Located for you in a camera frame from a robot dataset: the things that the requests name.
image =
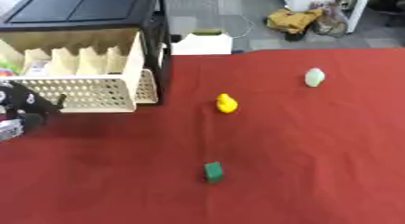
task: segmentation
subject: bag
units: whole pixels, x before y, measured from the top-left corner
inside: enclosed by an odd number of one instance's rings
[[[306,28],[322,13],[321,8],[297,13],[288,9],[280,9],[268,16],[267,26],[289,34],[304,33]]]

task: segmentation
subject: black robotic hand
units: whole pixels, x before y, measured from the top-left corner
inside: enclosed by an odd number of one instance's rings
[[[24,135],[44,124],[49,115],[60,114],[65,99],[61,95],[54,105],[22,84],[0,81],[0,107],[5,109],[0,141]]]

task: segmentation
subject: green block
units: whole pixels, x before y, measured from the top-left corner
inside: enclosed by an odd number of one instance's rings
[[[219,162],[206,163],[205,168],[205,178],[208,183],[216,183],[222,180],[223,171],[221,164]]]

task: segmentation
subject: floor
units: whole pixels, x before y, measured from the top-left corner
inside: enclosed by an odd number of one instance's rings
[[[0,14],[19,0],[0,0]],[[309,33],[301,42],[287,42],[282,33],[263,24],[283,0],[166,0],[172,33],[186,35],[195,29],[222,28],[234,39],[234,50],[305,48],[399,47],[405,28],[387,28],[384,15],[367,10],[355,33],[335,39]]]

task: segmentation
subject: rubber duck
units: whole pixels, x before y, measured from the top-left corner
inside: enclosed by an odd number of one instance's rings
[[[238,102],[228,94],[220,94],[217,97],[217,108],[223,113],[232,113],[238,108]]]

